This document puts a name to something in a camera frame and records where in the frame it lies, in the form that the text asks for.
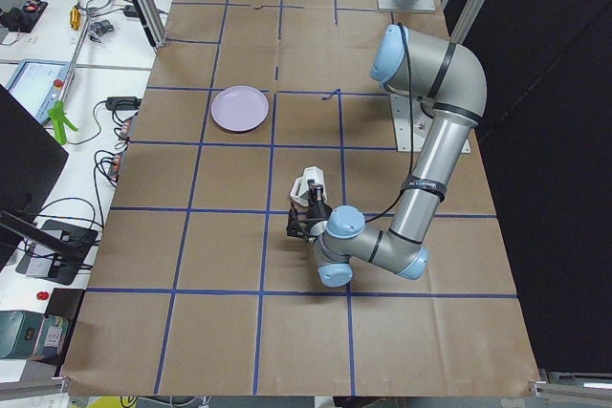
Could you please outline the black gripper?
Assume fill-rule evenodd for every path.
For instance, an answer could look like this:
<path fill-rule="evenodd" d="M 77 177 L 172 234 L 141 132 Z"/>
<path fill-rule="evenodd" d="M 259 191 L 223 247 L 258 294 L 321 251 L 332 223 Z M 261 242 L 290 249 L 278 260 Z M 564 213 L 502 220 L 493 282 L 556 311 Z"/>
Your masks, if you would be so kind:
<path fill-rule="evenodd" d="M 314 180 L 308 181 L 308 203 L 306 223 L 315 225 L 329 219 L 332 208 L 324 202 L 324 185 Z"/>

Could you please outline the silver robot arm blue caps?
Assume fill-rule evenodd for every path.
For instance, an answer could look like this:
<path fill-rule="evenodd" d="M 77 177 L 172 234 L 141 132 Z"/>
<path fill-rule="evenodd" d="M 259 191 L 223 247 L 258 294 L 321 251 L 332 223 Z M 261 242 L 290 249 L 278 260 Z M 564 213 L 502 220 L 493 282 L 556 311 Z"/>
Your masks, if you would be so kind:
<path fill-rule="evenodd" d="M 317 272 L 329 288 L 351 281 L 353 257 L 410 280 L 425 272 L 428 252 L 423 240 L 446 197 L 463 145 L 486 108 L 487 82 L 476 55 L 461 44 L 402 24 L 385 29 L 370 76 L 386 91 L 431 101 L 432 122 L 414 169 L 401 186 L 388 230 L 368 224 L 353 206 L 332 211 L 314 242 Z"/>

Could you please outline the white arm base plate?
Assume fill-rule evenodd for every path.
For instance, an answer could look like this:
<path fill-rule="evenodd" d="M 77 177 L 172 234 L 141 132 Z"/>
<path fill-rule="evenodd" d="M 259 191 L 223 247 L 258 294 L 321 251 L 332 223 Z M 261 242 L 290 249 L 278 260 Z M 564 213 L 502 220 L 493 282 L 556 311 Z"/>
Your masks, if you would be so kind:
<path fill-rule="evenodd" d="M 440 155 L 469 153 L 465 144 L 475 121 L 446 108 L 434 109 L 425 97 L 390 96 L 395 139 L 399 152 L 411 150 Z"/>

